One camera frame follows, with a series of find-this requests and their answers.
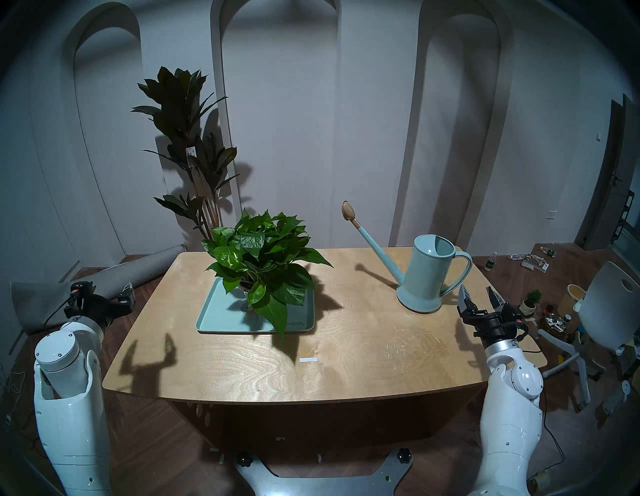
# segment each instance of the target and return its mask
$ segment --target light blue tray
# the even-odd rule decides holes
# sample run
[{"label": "light blue tray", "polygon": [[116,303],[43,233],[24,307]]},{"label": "light blue tray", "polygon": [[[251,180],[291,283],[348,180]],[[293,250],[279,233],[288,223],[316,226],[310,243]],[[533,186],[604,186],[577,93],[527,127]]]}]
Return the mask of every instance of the light blue tray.
[{"label": "light blue tray", "polygon": [[[240,288],[225,292],[222,279],[216,277],[196,321],[201,333],[275,333],[273,325],[255,312],[244,312],[246,296]],[[307,289],[305,304],[287,305],[286,332],[304,332],[316,325],[315,294]]]}]

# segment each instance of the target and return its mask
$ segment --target wooden table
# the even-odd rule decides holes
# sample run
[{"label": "wooden table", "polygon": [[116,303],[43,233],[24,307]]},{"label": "wooden table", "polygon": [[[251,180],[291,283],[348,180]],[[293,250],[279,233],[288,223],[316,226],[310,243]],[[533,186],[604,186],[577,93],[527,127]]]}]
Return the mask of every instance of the wooden table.
[{"label": "wooden table", "polygon": [[[385,251],[406,269],[411,248]],[[324,403],[300,413],[322,418],[326,403],[396,399],[394,404],[404,408],[408,403],[402,398],[414,397],[426,414],[428,433],[435,432],[489,376],[480,339],[458,316],[458,290],[444,298],[437,312],[417,314],[397,300],[396,283],[371,249],[320,252],[334,268],[304,264],[316,280],[316,326],[288,334],[284,341],[268,334],[198,333],[195,322],[214,280],[212,271],[204,271],[211,257],[204,252],[178,255],[131,328],[103,387],[168,400],[214,445],[224,444],[221,432],[246,411],[236,408],[230,415],[229,409],[242,405],[268,406],[260,416],[269,419],[272,413],[280,418],[283,408],[292,405]],[[465,263],[453,260],[447,283]],[[477,306],[490,310],[485,289],[490,284],[477,267],[464,283]],[[530,337],[521,347],[539,350]],[[310,357],[317,361],[300,362]],[[547,364],[542,353],[527,357],[538,367]],[[371,403],[378,402],[330,408],[335,413],[336,408],[357,410]],[[271,425],[267,420],[260,424]],[[246,426],[238,429],[246,431]]]}]

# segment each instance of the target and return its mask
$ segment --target yellow container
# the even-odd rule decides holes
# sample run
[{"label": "yellow container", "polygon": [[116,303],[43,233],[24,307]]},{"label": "yellow container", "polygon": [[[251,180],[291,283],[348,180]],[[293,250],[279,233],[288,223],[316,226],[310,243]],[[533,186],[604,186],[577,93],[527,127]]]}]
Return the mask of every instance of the yellow container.
[{"label": "yellow container", "polygon": [[573,306],[581,298],[584,298],[584,289],[575,284],[570,284],[566,287],[566,293],[560,301],[560,305],[558,305],[558,314],[560,314],[561,317],[567,314],[571,315],[571,324],[568,329],[570,332],[574,331],[576,327],[580,325],[578,313],[573,311]]}]

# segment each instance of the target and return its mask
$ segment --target rolled mat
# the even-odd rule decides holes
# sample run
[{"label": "rolled mat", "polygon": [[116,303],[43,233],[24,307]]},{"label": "rolled mat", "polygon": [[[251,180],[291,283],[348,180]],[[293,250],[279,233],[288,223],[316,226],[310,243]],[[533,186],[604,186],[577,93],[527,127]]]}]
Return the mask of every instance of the rolled mat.
[{"label": "rolled mat", "polygon": [[[47,318],[67,300],[71,285],[78,280],[89,280],[95,286],[95,293],[108,300],[115,298],[127,283],[139,286],[164,274],[175,258],[185,251],[179,244],[161,252],[110,267],[92,276],[75,279],[70,282],[31,284],[10,282],[13,309],[22,329],[27,334],[43,330]],[[47,327],[59,326],[67,321],[63,308],[60,308],[47,322]]]}]

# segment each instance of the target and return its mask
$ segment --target watering can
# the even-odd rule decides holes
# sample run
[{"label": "watering can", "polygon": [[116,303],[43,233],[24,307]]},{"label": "watering can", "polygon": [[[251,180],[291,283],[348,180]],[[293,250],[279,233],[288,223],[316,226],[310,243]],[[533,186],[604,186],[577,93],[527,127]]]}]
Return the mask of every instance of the watering can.
[{"label": "watering can", "polygon": [[[448,239],[436,234],[421,234],[413,241],[411,261],[403,274],[393,260],[378,246],[367,231],[356,220],[356,214],[349,202],[342,204],[342,216],[360,231],[385,267],[398,283],[396,296],[404,306],[414,312],[435,312],[442,305],[442,297],[450,293],[467,277],[473,260],[467,252],[456,251]],[[467,259],[467,267],[456,281],[444,285],[451,261],[455,257]]]}]

